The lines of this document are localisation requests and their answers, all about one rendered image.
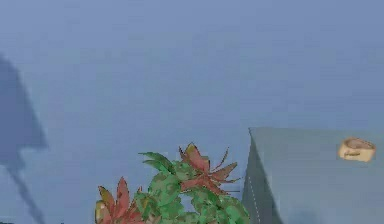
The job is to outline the green and red house plant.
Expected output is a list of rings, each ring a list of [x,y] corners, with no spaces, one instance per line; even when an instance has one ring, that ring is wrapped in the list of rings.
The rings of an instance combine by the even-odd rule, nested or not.
[[[94,224],[251,224],[243,203],[221,188],[234,181],[235,162],[212,167],[193,143],[179,154],[174,161],[156,152],[144,154],[145,163],[158,170],[147,190],[131,194],[125,179],[115,193],[100,186]]]

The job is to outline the tan round bowl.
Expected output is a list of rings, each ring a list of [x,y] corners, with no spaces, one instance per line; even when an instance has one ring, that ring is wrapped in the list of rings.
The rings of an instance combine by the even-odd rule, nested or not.
[[[357,137],[344,139],[338,149],[338,156],[344,160],[370,162],[376,153],[376,145]]]

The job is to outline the grey chest of drawers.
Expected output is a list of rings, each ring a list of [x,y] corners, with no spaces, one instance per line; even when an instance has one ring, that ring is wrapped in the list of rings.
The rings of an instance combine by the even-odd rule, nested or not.
[[[251,224],[384,224],[384,133],[268,127],[249,133],[242,202]],[[374,143],[374,158],[340,158],[347,137]]]

